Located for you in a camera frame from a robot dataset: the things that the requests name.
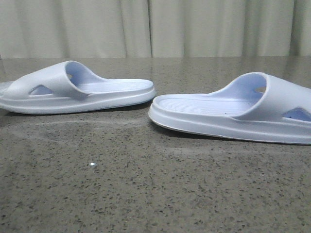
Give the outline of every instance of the slide sandal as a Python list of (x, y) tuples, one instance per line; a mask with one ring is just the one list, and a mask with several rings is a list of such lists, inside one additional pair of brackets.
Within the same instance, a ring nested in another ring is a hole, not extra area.
[(104, 79), (66, 61), (0, 83), (0, 108), (24, 114), (86, 112), (144, 103), (156, 95), (143, 79)]
[(247, 73), (210, 94), (158, 96), (149, 117), (186, 133), (311, 144), (311, 89), (265, 73)]

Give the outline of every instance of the curtain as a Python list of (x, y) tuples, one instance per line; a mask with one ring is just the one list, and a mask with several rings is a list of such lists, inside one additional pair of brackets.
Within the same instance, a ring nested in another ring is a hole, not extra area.
[(311, 0), (0, 0), (2, 58), (311, 55)]

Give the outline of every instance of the speckled gray surface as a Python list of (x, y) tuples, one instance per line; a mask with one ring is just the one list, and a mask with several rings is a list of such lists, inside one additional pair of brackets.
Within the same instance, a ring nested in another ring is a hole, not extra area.
[[(64, 60), (2, 60), (0, 82)], [(76, 60), (158, 94), (208, 93), (251, 71), (311, 87), (311, 57)], [(169, 131), (149, 105), (0, 109), (0, 232), (311, 232), (310, 146)]]

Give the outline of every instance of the white slide sandal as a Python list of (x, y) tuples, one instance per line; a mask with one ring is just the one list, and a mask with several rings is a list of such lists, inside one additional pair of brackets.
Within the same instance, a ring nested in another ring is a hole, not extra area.
[(144, 79), (105, 79), (85, 65), (66, 61), (0, 83), (0, 108), (24, 114), (61, 114), (124, 107), (151, 100)]
[(158, 96), (149, 117), (186, 133), (311, 144), (311, 89), (265, 73), (247, 73), (210, 94)]

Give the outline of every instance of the curtain fold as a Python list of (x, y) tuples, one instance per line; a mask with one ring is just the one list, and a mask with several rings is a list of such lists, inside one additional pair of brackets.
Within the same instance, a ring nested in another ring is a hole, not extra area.
[(0, 55), (311, 55), (311, 0), (0, 0)]

